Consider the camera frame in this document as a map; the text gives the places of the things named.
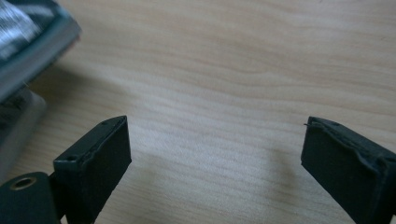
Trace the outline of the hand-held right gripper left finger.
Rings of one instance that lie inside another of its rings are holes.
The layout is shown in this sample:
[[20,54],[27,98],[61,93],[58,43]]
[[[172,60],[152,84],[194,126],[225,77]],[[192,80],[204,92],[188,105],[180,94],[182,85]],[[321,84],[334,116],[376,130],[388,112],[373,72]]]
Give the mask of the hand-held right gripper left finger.
[[58,215],[92,224],[132,162],[125,116],[97,124],[53,161]]

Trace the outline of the dark glossy cover book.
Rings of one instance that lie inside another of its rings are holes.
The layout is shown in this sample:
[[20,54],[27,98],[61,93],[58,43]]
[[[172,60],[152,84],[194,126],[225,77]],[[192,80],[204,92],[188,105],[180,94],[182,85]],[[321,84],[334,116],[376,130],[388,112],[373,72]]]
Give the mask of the dark glossy cover book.
[[0,102],[61,57],[80,33],[56,0],[0,0]]

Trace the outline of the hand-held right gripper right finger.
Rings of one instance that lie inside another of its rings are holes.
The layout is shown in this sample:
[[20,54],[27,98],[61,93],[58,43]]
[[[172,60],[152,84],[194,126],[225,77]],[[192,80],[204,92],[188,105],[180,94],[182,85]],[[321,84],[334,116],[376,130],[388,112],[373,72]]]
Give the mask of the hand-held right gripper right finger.
[[302,166],[356,224],[396,215],[396,153],[331,120],[306,123]]

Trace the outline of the white caterpillar picture book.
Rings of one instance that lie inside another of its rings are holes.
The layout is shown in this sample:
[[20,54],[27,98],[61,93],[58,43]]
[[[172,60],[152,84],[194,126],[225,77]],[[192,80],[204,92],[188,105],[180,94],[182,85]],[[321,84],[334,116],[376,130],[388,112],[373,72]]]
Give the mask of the white caterpillar picture book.
[[45,100],[23,89],[0,104],[0,183],[46,110]]

